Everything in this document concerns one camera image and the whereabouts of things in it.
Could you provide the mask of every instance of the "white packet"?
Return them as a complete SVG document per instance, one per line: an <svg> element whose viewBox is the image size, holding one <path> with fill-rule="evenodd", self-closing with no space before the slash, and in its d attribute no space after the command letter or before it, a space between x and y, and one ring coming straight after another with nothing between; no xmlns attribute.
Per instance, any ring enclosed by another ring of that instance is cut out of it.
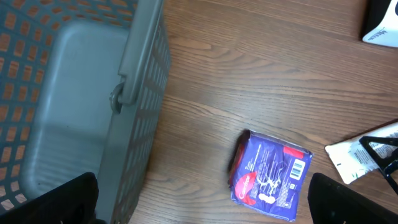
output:
<svg viewBox="0 0 398 224"><path fill-rule="evenodd" d="M368 172L379 168L361 143L359 143L363 136L398 138L398 123L389 124L347 141L325 146L326 152L346 184L350 184ZM381 158L389 157L396 149L394 146L373 142L371 147Z"/></svg>

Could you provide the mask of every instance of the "laundry basket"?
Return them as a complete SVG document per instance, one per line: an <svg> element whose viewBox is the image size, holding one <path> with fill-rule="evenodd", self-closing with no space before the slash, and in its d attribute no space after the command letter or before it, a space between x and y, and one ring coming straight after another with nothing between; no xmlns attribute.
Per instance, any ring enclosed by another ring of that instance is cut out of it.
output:
<svg viewBox="0 0 398 224"><path fill-rule="evenodd" d="M78 177L96 217L139 198L170 51L162 0L0 0L0 214Z"/></svg>

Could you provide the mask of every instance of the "red label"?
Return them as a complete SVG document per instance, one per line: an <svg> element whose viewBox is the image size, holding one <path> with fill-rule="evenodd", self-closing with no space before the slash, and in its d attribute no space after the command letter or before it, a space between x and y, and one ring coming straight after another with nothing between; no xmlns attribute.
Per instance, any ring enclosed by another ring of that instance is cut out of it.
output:
<svg viewBox="0 0 398 224"><path fill-rule="evenodd" d="M237 196L246 205L254 205L255 200L248 196L248 192L253 188L254 181L257 177L257 171L248 173L241 177L235 186L235 196Z"/></svg>
<svg viewBox="0 0 398 224"><path fill-rule="evenodd" d="M284 146L284 153L285 154L289 154L291 156L294 156L294 157L296 157L298 159L303 159L304 158L304 153L303 152L300 152L300 151L298 151L296 149L293 149L291 147Z"/></svg>
<svg viewBox="0 0 398 224"><path fill-rule="evenodd" d="M244 147L243 147L242 144L240 144L239 147L238 147L238 151L237 151L237 153L235 155L235 160L234 160L233 165L232 165L231 173L229 175L229 184L230 185L232 185L232 178L233 178L233 175L236 172L236 169L238 168L238 166L242 162L243 151L244 151Z"/></svg>

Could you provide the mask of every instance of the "wood grain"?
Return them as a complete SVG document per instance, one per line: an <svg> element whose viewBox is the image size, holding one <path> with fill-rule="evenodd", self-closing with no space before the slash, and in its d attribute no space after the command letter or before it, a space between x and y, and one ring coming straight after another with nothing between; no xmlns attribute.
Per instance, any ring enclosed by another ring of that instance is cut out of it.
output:
<svg viewBox="0 0 398 224"><path fill-rule="evenodd" d="M284 223L229 199L228 163L245 128L315 153L296 221L311 223L313 173L341 181L324 146L398 116L398 54L358 40L365 7L166 1L172 68L130 223ZM397 195L377 172L349 187L398 213Z"/></svg>

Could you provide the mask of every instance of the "basket grid pattern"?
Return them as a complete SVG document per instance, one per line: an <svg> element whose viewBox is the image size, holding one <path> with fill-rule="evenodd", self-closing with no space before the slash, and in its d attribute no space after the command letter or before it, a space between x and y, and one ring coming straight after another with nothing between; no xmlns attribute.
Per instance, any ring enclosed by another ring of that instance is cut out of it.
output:
<svg viewBox="0 0 398 224"><path fill-rule="evenodd" d="M137 4L138 0L0 0L0 214L29 200L19 184L19 170L60 28L83 19L128 29ZM160 17L114 206L115 223L127 223L137 205L169 74L170 50Z"/></svg>

